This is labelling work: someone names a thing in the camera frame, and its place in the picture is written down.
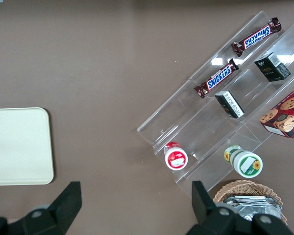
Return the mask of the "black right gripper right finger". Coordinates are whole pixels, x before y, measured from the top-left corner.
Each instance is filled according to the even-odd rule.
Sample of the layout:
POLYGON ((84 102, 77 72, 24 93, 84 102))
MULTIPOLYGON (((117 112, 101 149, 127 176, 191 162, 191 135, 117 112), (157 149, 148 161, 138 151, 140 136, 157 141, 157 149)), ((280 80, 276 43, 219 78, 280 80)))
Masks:
POLYGON ((257 214, 243 219, 227 207, 217 207, 201 181, 192 182, 192 207, 197 219, 188 235, 292 235, 277 217, 257 214))

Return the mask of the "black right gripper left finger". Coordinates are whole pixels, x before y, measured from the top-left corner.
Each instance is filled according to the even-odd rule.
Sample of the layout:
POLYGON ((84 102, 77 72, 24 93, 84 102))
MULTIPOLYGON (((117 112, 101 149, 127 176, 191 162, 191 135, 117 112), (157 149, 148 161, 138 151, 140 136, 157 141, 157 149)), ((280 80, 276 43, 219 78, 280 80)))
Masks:
POLYGON ((64 235, 81 206, 81 183, 70 182, 46 209, 33 210, 13 223, 0 217, 0 235, 64 235))

